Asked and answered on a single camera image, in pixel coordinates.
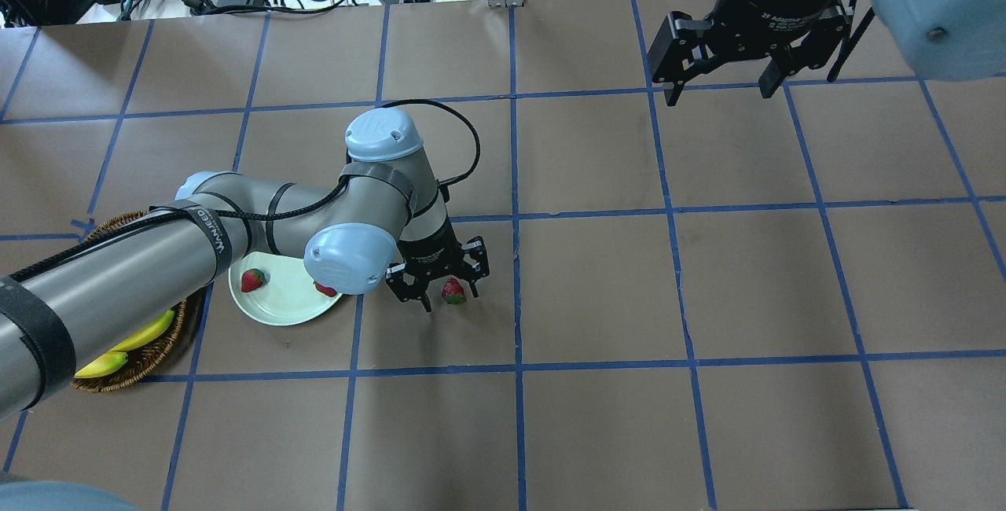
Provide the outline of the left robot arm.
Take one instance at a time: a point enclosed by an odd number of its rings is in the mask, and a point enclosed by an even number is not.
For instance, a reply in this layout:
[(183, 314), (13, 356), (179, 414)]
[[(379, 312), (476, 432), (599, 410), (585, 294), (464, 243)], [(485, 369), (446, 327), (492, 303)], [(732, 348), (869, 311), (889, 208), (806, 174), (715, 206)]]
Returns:
[(364, 111), (346, 128), (330, 189), (231, 171), (187, 178), (172, 202), (2, 278), (2, 417), (49, 399), (114, 343), (227, 274), (253, 252), (302, 261), (344, 295), (385, 283), (430, 307), (453, 276), (471, 292), (490, 274), (481, 237), (460, 242), (450, 185), (432, 170), (407, 101)]

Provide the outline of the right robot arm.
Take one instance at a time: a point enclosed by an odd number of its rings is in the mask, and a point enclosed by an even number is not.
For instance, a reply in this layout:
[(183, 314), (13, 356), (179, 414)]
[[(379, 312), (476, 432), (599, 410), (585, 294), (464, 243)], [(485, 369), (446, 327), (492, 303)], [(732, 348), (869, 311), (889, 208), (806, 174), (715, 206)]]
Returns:
[(650, 81), (675, 105), (688, 82), (734, 62), (766, 61), (765, 98), (804, 69), (834, 81), (873, 21), (916, 76), (944, 82), (1004, 70), (1005, 0), (715, 0), (703, 19), (671, 12), (647, 52)]

